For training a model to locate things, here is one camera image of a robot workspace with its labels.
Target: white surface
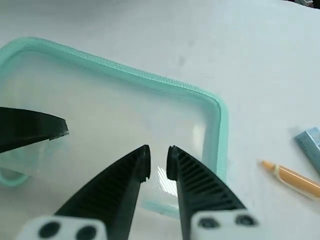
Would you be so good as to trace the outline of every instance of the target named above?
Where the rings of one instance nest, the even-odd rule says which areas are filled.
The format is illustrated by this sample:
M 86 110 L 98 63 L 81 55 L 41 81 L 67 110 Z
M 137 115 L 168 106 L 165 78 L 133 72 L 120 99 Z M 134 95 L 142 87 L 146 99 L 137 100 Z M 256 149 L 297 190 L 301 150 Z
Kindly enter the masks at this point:
M 231 189 L 263 222 L 281 226 L 287 239 L 319 239 L 319 206 L 280 185 L 257 164 L 258 158 L 277 162 L 320 182 L 292 140 L 320 124 L 316 99 L 320 34 L 310 24 L 319 23 L 319 10 L 278 0 L 1 0 L 0 4 L 1 46 L 21 36 L 47 38 L 220 95 L 229 109 Z M 21 188 L 31 193 L 27 187 Z M 5 191 L 1 188 L 0 201 L 10 201 Z M 21 189 L 11 191 L 22 195 Z M 50 188 L 43 191 L 50 194 Z M 42 198 L 50 210 L 47 205 L 34 206 L 40 214 L 61 204 Z M 8 214 L 0 211 L 1 218 Z M 14 214 L 30 217 L 35 212 Z M 173 220 L 137 214 L 145 214 L 146 222 L 132 224 L 133 239 L 178 238 Z M 5 222 L 9 226 L 9 216 Z M 138 231 L 142 225 L 149 231 Z

